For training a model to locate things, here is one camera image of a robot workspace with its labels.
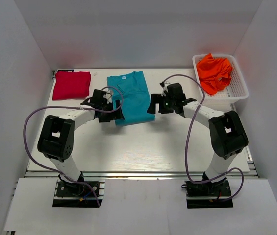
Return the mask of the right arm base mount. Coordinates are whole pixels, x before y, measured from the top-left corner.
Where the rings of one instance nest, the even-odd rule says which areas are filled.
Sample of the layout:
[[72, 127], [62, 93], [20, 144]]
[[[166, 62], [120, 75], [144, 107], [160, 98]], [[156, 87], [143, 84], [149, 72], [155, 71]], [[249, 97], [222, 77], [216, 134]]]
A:
[[181, 188], [186, 191], [188, 209], [233, 208], [228, 180], [219, 183], [193, 184], [185, 181]]

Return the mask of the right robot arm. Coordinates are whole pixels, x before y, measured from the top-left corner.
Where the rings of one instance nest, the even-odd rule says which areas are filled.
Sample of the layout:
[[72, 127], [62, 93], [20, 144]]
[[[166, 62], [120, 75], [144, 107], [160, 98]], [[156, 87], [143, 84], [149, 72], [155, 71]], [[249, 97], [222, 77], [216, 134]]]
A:
[[206, 107], [203, 101], [186, 98], [182, 86], [179, 83], [163, 85], [163, 91], [152, 94], [149, 114], [159, 112], [161, 114], [176, 113], [191, 120], [188, 129], [184, 160], [188, 165], [188, 150], [190, 135], [194, 122], [198, 122], [209, 129], [210, 142], [214, 151], [208, 169], [203, 174], [202, 181], [189, 181], [195, 185], [203, 184], [203, 191], [208, 195], [216, 194], [220, 188], [220, 181], [231, 172], [231, 163], [234, 158], [248, 145], [248, 137], [242, 122], [235, 111], [221, 112]]

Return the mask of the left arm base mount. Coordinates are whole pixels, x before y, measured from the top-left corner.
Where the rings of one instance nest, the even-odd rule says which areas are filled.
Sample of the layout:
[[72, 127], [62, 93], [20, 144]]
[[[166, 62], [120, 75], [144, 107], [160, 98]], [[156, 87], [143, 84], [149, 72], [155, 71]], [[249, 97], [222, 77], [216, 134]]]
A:
[[86, 181], [85, 184], [67, 182], [58, 175], [52, 206], [54, 208], [99, 208], [103, 201], [104, 182]]

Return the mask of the teal t-shirt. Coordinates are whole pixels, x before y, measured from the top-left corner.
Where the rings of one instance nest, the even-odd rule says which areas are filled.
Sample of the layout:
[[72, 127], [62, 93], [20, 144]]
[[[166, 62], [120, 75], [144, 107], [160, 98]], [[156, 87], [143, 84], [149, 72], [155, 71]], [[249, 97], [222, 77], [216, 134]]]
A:
[[151, 98], [142, 71], [107, 77], [107, 85], [117, 89], [112, 96], [114, 107], [118, 106], [116, 100], [123, 100], [121, 110], [124, 119], [116, 120], [117, 126], [155, 120], [155, 115], [147, 113]]

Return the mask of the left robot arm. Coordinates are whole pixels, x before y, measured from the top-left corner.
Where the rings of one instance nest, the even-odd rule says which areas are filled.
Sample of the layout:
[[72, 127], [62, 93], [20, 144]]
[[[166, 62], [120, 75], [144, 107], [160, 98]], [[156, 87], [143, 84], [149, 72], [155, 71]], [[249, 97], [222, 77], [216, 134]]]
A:
[[66, 114], [48, 115], [38, 140], [38, 151], [56, 167], [61, 181], [68, 182], [68, 190], [73, 195], [81, 195], [85, 190], [82, 172], [77, 168], [73, 157], [75, 130], [94, 120], [111, 122], [124, 120], [121, 94], [115, 101], [112, 94], [104, 89], [93, 91], [93, 95], [72, 108]]

